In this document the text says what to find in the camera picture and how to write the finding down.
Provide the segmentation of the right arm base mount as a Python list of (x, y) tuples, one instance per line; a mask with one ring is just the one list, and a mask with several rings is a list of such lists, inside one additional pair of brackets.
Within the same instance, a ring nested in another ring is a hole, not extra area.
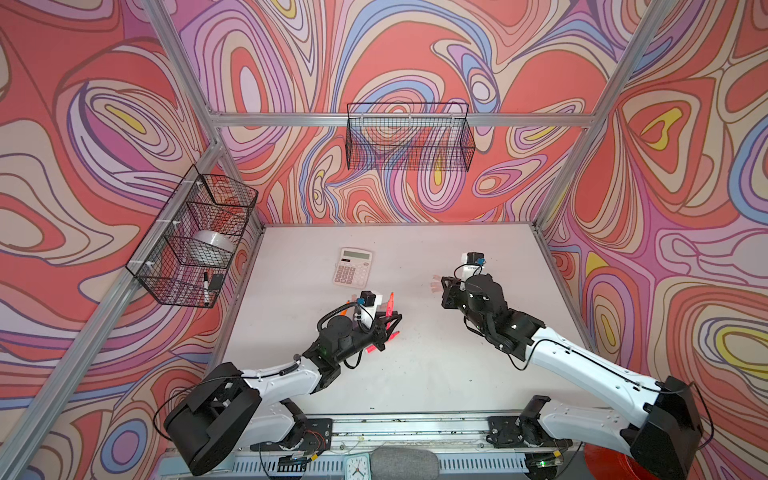
[(490, 416), (487, 418), (486, 441), (497, 449), (554, 448), (568, 449), (573, 442), (555, 439), (530, 418), (519, 416)]

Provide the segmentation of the pink marker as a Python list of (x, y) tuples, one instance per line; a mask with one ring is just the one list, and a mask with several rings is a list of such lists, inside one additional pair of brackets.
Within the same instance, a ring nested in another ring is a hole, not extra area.
[(385, 345), (386, 345), (385, 341), (383, 343), (374, 343), (366, 348), (366, 353), (372, 354), (376, 351), (382, 351)]
[(394, 292), (390, 293), (389, 299), (386, 304), (386, 317), (389, 318), (394, 313)]

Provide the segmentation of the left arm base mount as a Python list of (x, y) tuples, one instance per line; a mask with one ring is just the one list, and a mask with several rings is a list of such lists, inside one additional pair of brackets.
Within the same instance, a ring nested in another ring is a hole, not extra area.
[(298, 421), (280, 441), (267, 442), (264, 451), (321, 454), (332, 446), (333, 420), (329, 417)]

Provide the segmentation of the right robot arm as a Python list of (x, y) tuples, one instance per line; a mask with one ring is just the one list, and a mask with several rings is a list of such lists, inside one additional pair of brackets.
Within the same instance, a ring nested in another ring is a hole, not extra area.
[(632, 458), (658, 479), (685, 479), (703, 428), (691, 385), (630, 371), (569, 341), (540, 319), (508, 306), (491, 275), (444, 276), (441, 305), (506, 355), (518, 371), (548, 370), (602, 401), (579, 407), (535, 395), (510, 427), (493, 425), (496, 447), (573, 440)]

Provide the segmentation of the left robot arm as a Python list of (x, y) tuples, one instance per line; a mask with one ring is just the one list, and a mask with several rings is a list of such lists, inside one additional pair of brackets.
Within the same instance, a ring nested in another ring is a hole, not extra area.
[(218, 365), (186, 394), (163, 421), (175, 449), (193, 476), (218, 467), (235, 449), (280, 443), (306, 431), (304, 414), (293, 402), (330, 386), (346, 360), (372, 346), (380, 351), (402, 315), (376, 313), (363, 327), (341, 311), (318, 322), (318, 338), (294, 360), (261, 370)]

